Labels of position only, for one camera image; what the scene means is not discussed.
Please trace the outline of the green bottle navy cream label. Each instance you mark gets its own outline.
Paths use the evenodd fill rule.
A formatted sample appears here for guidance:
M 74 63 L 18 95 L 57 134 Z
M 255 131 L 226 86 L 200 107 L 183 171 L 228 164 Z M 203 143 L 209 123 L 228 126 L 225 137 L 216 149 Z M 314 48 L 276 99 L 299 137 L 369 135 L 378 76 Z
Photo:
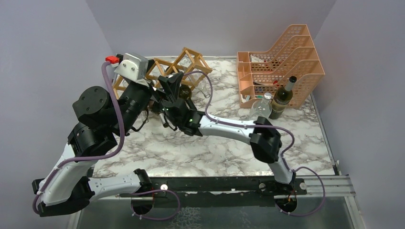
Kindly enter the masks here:
M 194 105 L 193 101 L 191 100 L 192 91 L 189 86 L 182 84 L 179 88 L 179 97 L 182 98 L 188 107 L 193 110 L 197 110 L 196 106 Z

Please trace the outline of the wooden wine rack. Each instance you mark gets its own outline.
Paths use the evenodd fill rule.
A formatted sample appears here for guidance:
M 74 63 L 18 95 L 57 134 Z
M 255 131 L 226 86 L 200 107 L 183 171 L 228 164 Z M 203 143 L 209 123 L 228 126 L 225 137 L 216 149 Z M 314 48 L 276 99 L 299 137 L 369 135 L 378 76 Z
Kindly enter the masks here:
M 158 82 L 158 77 L 159 76 L 165 76 L 168 77 L 170 75 L 173 75 L 178 72 L 183 72 L 186 70 L 186 67 L 180 64 L 181 59 L 185 55 L 195 55 L 195 56 L 202 56 L 203 55 L 197 51 L 191 50 L 189 48 L 184 47 L 182 49 L 182 52 L 180 53 L 179 56 L 174 61 L 166 61 L 161 58 L 152 58 L 150 60 L 151 67 L 148 67 L 147 75 L 146 75 L 146 80 L 148 83 L 152 83 L 156 87 L 160 87 L 160 83 Z M 186 76 L 183 77 L 181 83 L 185 84 L 190 87 L 191 89 L 191 82 L 185 79 Z M 126 87 L 128 86 L 129 83 L 124 83 L 124 78 L 121 77 L 120 75 L 116 76 L 116 80 L 112 85 L 114 94 L 116 98 L 119 98 L 119 91 L 123 92 Z

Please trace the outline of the clear bottle silver cap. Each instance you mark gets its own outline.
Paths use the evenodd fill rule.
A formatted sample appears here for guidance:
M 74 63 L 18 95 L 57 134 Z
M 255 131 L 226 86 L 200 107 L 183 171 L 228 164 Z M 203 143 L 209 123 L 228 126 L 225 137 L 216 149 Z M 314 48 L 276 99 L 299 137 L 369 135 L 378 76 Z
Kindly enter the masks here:
M 271 93 L 265 93 L 261 98 L 261 100 L 255 101 L 251 107 L 249 119 L 256 120 L 260 116 L 264 118 L 269 118 L 269 116 L 272 113 L 272 106 L 270 104 L 272 98 L 273 96 Z

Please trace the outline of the green bottle silver neck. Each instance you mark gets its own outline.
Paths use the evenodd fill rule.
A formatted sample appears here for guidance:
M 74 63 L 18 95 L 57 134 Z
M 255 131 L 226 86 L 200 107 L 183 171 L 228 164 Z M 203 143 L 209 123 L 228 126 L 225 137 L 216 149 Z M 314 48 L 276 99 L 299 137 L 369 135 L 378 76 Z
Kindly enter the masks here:
M 272 112 L 269 115 L 270 119 L 278 119 L 284 112 L 285 108 L 293 97 L 292 88 L 294 87 L 296 81 L 297 77 L 291 76 L 288 79 L 287 84 L 276 91 L 274 98 L 270 103 L 272 108 Z

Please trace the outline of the green bottle brown label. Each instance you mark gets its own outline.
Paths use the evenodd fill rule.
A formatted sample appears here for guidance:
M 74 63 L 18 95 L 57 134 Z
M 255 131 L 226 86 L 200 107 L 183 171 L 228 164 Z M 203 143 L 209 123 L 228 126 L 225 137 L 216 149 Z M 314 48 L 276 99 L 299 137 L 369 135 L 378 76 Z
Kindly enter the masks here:
M 160 103 L 154 103 L 152 105 L 151 109 L 152 109 L 152 112 L 160 118 L 160 121 L 161 121 L 163 127 L 164 128 L 169 127 L 169 123 L 167 122 L 167 120 L 165 118 L 164 107 Z

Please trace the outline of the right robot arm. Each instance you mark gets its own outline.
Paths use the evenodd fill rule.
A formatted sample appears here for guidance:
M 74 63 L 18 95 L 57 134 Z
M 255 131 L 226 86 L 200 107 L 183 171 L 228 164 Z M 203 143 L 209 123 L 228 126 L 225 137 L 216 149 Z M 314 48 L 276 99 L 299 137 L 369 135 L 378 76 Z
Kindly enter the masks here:
M 180 97 L 180 86 L 184 74 L 171 77 L 159 76 L 161 87 L 159 103 L 164 116 L 176 128 L 189 136 L 219 136 L 237 140 L 251 146 L 254 157 L 268 164 L 274 174 L 276 189 L 287 194 L 295 187 L 296 173 L 288 168 L 282 158 L 280 127 L 273 126 L 265 117 L 240 121 L 210 115 L 192 107 L 191 100 Z

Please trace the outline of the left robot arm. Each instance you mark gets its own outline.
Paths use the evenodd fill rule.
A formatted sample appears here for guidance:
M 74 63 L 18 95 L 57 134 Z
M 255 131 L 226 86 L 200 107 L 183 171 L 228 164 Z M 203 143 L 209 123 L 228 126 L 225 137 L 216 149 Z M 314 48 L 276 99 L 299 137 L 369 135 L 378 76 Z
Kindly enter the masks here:
M 41 217 L 69 215 L 92 201 L 116 194 L 146 195 L 153 185 L 143 169 L 126 175 L 93 178 L 89 169 L 117 147 L 116 136 L 124 136 L 146 109 L 151 89 L 131 83 L 116 99 L 103 87 L 86 89 L 73 103 L 78 119 L 68 136 L 56 168 L 46 178 L 36 179 L 33 209 Z

